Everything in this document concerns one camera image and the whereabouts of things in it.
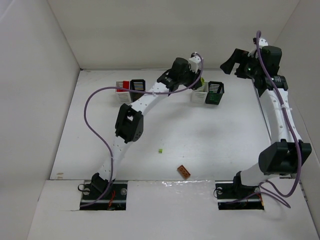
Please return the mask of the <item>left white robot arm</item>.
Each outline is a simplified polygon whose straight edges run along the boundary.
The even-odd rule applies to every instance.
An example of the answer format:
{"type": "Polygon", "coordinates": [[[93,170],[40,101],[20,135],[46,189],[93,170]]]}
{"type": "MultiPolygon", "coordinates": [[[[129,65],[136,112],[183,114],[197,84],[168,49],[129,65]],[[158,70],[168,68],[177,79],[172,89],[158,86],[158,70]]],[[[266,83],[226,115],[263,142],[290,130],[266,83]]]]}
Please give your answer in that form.
{"type": "Polygon", "coordinates": [[[158,77],[147,92],[130,104],[122,104],[115,121],[115,137],[110,151],[110,161],[105,161],[91,178],[90,185],[102,195],[110,192],[117,168],[132,143],[144,131],[144,117],[161,100],[184,90],[196,90],[202,86],[203,58],[193,53],[189,59],[177,57],[170,69],[158,77]]]}

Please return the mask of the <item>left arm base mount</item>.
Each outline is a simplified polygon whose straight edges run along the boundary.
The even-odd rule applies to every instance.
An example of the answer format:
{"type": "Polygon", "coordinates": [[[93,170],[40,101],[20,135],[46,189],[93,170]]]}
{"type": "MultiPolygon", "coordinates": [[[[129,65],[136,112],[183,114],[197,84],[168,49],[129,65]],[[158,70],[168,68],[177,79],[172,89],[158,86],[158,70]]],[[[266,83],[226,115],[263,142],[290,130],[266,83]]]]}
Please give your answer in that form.
{"type": "Polygon", "coordinates": [[[81,192],[79,209],[81,211],[125,211],[127,206],[127,181],[115,181],[108,192],[99,200],[101,193],[85,181],[79,184],[77,190],[81,192]]]}

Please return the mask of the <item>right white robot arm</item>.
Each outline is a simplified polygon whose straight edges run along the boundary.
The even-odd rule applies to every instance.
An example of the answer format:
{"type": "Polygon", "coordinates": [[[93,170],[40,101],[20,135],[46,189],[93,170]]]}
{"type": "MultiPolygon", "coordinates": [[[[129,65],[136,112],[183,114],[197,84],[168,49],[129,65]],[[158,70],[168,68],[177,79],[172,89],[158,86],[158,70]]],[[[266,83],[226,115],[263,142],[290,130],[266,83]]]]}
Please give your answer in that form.
{"type": "Polygon", "coordinates": [[[233,178],[231,189],[239,198],[277,176],[295,174],[293,185],[297,186],[302,166],[312,152],[311,144],[302,140],[292,118],[288,83],[278,74],[281,58],[282,50],[275,46],[262,46],[252,52],[237,48],[220,66],[225,74],[230,74],[238,64],[234,74],[253,80],[270,129],[270,146],[259,154],[258,162],[233,178]]]}

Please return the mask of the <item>red lego plate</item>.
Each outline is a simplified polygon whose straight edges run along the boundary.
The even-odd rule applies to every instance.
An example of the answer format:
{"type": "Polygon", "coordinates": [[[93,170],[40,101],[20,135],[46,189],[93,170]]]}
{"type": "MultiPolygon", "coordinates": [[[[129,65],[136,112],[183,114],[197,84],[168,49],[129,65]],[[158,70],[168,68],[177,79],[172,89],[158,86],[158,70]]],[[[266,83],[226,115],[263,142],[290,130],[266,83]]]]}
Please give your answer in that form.
{"type": "Polygon", "coordinates": [[[130,88],[130,81],[123,80],[123,81],[117,81],[116,86],[121,88],[120,90],[117,90],[117,92],[124,92],[123,89],[129,89],[130,88]]]}

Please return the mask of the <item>orange lego plate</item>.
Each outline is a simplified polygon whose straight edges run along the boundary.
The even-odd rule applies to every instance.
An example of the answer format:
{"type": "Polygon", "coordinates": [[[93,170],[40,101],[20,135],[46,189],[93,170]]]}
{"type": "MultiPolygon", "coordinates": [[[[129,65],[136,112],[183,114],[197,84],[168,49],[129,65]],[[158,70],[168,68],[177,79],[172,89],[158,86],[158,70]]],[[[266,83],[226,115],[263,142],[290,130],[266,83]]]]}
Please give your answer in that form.
{"type": "Polygon", "coordinates": [[[181,175],[181,177],[185,180],[187,180],[191,174],[189,173],[189,171],[183,166],[183,165],[180,165],[178,168],[177,168],[177,171],[178,173],[181,175]]]}

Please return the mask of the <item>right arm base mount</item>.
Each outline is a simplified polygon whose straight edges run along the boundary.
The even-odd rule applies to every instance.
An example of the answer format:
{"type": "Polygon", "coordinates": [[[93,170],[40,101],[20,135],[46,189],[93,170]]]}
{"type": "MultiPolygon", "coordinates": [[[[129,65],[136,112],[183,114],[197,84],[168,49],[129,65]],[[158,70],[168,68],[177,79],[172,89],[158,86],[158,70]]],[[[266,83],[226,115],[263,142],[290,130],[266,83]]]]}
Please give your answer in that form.
{"type": "Polygon", "coordinates": [[[219,210],[264,210],[258,186],[237,188],[232,181],[216,181],[213,191],[219,210]]]}

